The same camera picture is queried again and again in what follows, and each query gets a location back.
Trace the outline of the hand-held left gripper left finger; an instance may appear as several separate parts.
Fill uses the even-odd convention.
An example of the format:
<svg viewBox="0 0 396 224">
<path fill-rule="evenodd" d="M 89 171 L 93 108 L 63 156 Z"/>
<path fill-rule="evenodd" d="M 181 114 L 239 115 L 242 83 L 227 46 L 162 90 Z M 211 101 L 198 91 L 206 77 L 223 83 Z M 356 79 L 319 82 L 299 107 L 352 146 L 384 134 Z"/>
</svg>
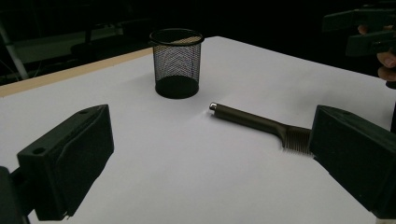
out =
<svg viewBox="0 0 396 224">
<path fill-rule="evenodd" d="M 42 221 L 73 216 L 114 152 L 108 105 L 78 111 L 17 154 Z"/>
</svg>

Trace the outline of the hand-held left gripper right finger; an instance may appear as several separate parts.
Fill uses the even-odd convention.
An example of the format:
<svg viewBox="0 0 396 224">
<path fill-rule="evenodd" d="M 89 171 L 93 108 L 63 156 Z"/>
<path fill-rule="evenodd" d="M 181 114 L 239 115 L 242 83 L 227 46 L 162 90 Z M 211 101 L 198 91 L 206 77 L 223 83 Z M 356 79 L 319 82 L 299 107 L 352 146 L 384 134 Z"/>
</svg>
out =
<svg viewBox="0 0 396 224">
<path fill-rule="evenodd" d="M 319 105 L 309 148 L 364 208 L 396 218 L 396 134 L 351 112 Z"/>
</svg>

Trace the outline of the dark brown comb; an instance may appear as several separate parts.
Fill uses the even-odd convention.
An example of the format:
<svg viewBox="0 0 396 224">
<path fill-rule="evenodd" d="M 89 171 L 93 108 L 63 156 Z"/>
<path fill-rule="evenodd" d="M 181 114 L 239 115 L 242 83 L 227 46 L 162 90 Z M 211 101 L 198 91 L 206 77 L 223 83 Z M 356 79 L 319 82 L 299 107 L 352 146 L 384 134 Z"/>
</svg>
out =
<svg viewBox="0 0 396 224">
<path fill-rule="evenodd" d="M 286 150 L 312 155 L 308 147 L 311 134 L 309 129 L 284 124 L 218 103 L 211 103 L 209 109 L 216 118 L 277 136 Z"/>
</svg>

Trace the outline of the black mesh pen holder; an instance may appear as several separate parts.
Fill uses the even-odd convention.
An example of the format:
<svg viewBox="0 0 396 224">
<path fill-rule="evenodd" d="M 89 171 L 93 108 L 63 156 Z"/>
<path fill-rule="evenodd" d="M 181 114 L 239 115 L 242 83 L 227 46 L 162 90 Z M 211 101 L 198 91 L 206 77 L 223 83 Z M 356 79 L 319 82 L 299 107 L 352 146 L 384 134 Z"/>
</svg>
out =
<svg viewBox="0 0 396 224">
<path fill-rule="evenodd" d="M 183 28 L 161 29 L 149 35 L 158 94 L 185 99 L 198 92 L 204 40 L 199 32 Z"/>
</svg>

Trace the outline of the desk with white legs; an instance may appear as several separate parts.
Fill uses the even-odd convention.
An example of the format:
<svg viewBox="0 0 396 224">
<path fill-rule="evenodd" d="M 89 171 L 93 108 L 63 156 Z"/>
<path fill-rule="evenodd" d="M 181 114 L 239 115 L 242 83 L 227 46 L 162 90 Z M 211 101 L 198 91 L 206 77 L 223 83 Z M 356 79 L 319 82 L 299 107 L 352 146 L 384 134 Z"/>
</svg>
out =
<svg viewBox="0 0 396 224">
<path fill-rule="evenodd" d="M 11 58 L 11 60 L 13 61 L 19 75 L 21 76 L 22 79 L 28 79 L 28 73 L 20 59 L 20 57 L 17 54 L 17 51 L 12 43 L 12 41 L 10 40 L 7 31 L 4 27 L 4 24 L 0 21 L 0 36 L 2 37 L 5 47 L 7 49 L 7 52 Z"/>
</svg>

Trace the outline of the white table mat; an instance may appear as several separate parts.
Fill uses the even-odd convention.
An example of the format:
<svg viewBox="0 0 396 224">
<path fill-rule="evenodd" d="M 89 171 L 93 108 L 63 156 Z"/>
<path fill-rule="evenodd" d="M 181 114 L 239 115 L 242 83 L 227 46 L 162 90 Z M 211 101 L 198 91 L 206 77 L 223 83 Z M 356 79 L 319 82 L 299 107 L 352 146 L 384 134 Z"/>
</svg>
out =
<svg viewBox="0 0 396 224">
<path fill-rule="evenodd" d="M 396 91 L 376 77 L 224 37 L 202 45 L 200 89 L 154 89 L 150 49 L 0 87 L 0 165 L 75 112 L 106 104 L 115 150 L 77 212 L 50 224 L 375 224 L 313 159 L 214 118 L 220 103 L 310 127 L 318 105 L 388 127 Z"/>
</svg>

